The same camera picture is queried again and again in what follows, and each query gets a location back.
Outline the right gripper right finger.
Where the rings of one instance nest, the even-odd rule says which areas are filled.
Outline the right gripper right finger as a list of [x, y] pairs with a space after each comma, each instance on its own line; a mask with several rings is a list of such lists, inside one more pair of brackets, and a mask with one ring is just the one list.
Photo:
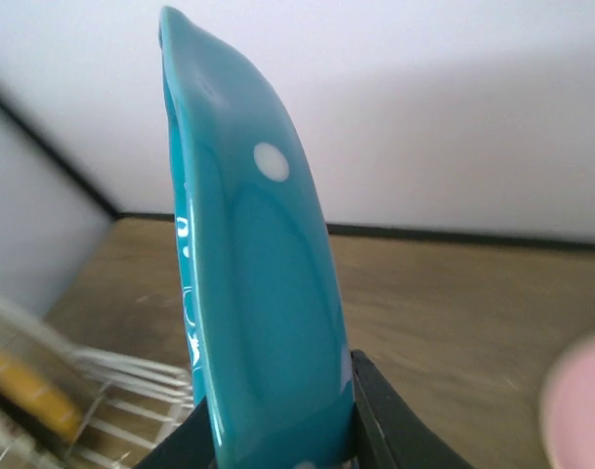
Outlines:
[[472, 468], [418, 418], [365, 352], [355, 349], [351, 357], [360, 468]]

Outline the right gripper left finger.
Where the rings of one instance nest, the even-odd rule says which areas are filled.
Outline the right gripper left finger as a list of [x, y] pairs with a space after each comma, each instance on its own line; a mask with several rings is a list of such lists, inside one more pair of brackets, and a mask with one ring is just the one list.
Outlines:
[[208, 403], [203, 399], [187, 417], [135, 469], [210, 469], [216, 468]]

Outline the teal dotted plate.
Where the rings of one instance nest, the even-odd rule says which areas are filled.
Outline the teal dotted plate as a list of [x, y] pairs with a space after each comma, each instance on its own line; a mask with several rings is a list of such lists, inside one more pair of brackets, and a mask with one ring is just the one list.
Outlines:
[[352, 456], [352, 365], [296, 129], [258, 68], [181, 11], [162, 9], [159, 37], [216, 462], [339, 467]]

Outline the pink round plate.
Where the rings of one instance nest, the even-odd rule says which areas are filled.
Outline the pink round plate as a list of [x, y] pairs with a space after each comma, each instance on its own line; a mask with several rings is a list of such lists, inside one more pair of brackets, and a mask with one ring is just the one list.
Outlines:
[[595, 332], [574, 341], [549, 368], [538, 423], [552, 468], [595, 468]]

